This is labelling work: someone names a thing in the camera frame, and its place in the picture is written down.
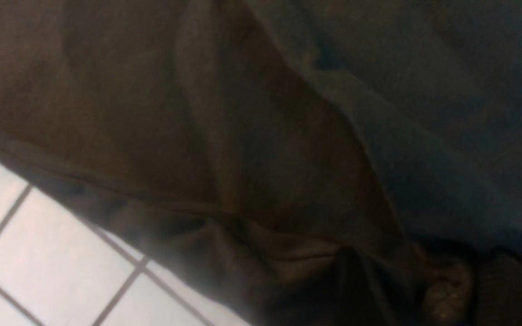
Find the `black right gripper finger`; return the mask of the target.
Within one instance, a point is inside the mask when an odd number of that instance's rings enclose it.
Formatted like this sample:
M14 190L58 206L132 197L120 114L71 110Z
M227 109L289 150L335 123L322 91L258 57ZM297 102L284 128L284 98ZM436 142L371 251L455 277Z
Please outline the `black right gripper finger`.
M522 256L496 250L476 266L477 326L522 326Z

